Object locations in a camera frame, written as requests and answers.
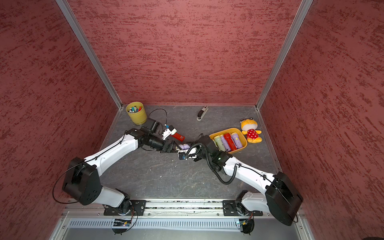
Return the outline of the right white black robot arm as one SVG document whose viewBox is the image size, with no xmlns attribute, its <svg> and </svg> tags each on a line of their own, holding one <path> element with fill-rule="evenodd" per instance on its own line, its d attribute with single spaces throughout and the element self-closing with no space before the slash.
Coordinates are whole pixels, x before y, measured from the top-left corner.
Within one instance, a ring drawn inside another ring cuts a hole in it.
<svg viewBox="0 0 384 240">
<path fill-rule="evenodd" d="M 286 226 L 296 222 L 297 213 L 303 203 L 303 197 L 290 178 L 282 173 L 267 173 L 253 168 L 235 156 L 219 150 L 209 136 L 202 136 L 187 147 L 178 147 L 180 160 L 204 160 L 210 170 L 224 185 L 234 179 L 241 180 L 260 192 L 263 197 L 255 198 L 245 192 L 240 199 L 240 207 L 249 212 L 267 212 Z"/>
</svg>

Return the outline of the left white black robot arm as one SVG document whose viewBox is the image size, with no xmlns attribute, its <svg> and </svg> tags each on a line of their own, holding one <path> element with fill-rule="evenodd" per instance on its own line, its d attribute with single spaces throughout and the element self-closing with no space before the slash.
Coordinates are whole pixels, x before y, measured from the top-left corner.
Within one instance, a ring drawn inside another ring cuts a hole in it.
<svg viewBox="0 0 384 240">
<path fill-rule="evenodd" d="M 128 194 L 104 187 L 100 176 L 124 156 L 143 146 L 161 153 L 176 153 L 180 149 L 176 142 L 155 135 L 159 124 L 149 119 L 140 129 L 126 130 L 116 142 L 99 152 L 85 159 L 72 159 L 65 172 L 62 190 L 83 206 L 101 204 L 117 215 L 132 215 L 134 207 Z"/>
</svg>

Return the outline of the purple flashlight front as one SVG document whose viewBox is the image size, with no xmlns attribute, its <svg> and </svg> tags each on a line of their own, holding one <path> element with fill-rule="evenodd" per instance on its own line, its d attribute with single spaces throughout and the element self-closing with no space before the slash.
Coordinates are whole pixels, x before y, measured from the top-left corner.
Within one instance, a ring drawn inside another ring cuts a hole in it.
<svg viewBox="0 0 384 240">
<path fill-rule="evenodd" d="M 181 150 L 188 150 L 190 148 L 190 145 L 183 144 L 183 145 L 179 145 L 179 147 L 180 147 Z"/>
</svg>

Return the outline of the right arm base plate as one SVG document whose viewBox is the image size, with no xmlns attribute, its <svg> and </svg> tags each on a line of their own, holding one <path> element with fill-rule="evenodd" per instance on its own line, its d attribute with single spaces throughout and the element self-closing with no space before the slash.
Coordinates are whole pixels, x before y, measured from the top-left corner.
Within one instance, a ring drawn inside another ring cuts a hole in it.
<svg viewBox="0 0 384 240">
<path fill-rule="evenodd" d="M 239 216 L 239 217 L 261 217 L 261 211 L 249 211 L 240 202 L 235 200 L 223 200 L 223 213 L 226 217 Z"/>
</svg>

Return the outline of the purple flashlight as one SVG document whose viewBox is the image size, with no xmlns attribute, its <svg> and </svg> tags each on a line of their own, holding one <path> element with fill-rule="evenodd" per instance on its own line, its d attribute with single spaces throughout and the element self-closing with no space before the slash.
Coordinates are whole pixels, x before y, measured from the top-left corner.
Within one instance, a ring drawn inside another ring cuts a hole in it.
<svg viewBox="0 0 384 240">
<path fill-rule="evenodd" d="M 240 137 L 237 133 L 232 133 L 232 139 L 233 139 L 233 142 L 235 143 L 237 149 L 241 149 L 243 147 L 243 144 L 242 144 Z"/>
<path fill-rule="evenodd" d="M 225 139 L 224 135 L 220 135 L 220 138 L 221 138 L 221 140 L 222 140 L 222 143 L 223 143 L 223 146 L 224 146 L 226 152 L 230 152 L 230 151 L 231 151 L 231 148 L 230 148 L 230 146 L 229 146 L 227 140 Z"/>
<path fill-rule="evenodd" d="M 179 147 L 180 147 L 181 150 L 188 150 L 190 148 L 190 145 L 183 144 L 183 145 L 179 145 Z"/>
</svg>

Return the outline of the green flashlight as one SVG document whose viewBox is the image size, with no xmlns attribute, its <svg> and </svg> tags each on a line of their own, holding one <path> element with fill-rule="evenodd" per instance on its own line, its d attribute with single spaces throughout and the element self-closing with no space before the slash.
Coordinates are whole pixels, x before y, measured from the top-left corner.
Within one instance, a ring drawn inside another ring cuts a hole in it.
<svg viewBox="0 0 384 240">
<path fill-rule="evenodd" d="M 223 151 L 223 152 L 226 151 L 226 148 L 225 148 L 220 136 L 215 136 L 214 141 L 217 144 L 217 147 L 219 148 L 220 151 Z"/>
</svg>

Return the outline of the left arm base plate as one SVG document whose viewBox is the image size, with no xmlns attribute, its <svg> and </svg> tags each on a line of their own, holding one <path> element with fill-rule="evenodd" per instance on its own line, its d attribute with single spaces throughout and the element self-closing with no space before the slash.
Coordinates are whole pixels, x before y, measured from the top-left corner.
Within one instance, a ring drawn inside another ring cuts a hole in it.
<svg viewBox="0 0 384 240">
<path fill-rule="evenodd" d="M 142 216 L 146 208 L 146 203 L 146 200 L 124 200 L 120 206 L 116 208 L 104 205 L 104 216 Z"/>
</svg>

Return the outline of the red flashlight all red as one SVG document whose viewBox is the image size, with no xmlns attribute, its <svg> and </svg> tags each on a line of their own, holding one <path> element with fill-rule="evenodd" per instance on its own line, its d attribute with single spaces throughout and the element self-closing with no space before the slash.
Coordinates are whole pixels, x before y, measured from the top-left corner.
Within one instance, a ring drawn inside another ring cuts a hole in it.
<svg viewBox="0 0 384 240">
<path fill-rule="evenodd" d="M 232 139 L 232 135 L 230 133 L 226 133 L 224 134 L 224 138 L 228 144 L 228 146 L 230 147 L 231 149 L 231 152 L 237 150 L 237 146 L 236 144 L 234 143 L 233 139 Z"/>
</svg>

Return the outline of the yellow storage box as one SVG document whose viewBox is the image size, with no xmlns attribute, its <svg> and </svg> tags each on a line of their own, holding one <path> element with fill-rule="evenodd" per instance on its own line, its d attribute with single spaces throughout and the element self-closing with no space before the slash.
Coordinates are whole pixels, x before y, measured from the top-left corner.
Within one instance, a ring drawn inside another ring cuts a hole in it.
<svg viewBox="0 0 384 240">
<path fill-rule="evenodd" d="M 242 151 L 243 149 L 245 149 L 247 147 L 248 142 L 247 142 L 246 138 L 244 137 L 242 132 L 239 129 L 237 129 L 237 128 L 230 128 L 230 129 L 222 130 L 222 131 L 219 131 L 217 133 L 213 133 L 213 134 L 209 135 L 209 137 L 215 143 L 215 141 L 214 141 L 214 137 L 215 136 L 224 135 L 226 133 L 230 133 L 231 135 L 232 135 L 232 133 L 237 133 L 239 135 L 239 137 L 240 137 L 240 140 L 241 140 L 242 144 L 243 144 L 243 147 L 241 149 L 237 149 L 237 150 L 235 150 L 233 152 L 230 151 L 230 152 L 227 152 L 227 153 L 234 154 L 234 153 Z"/>
</svg>

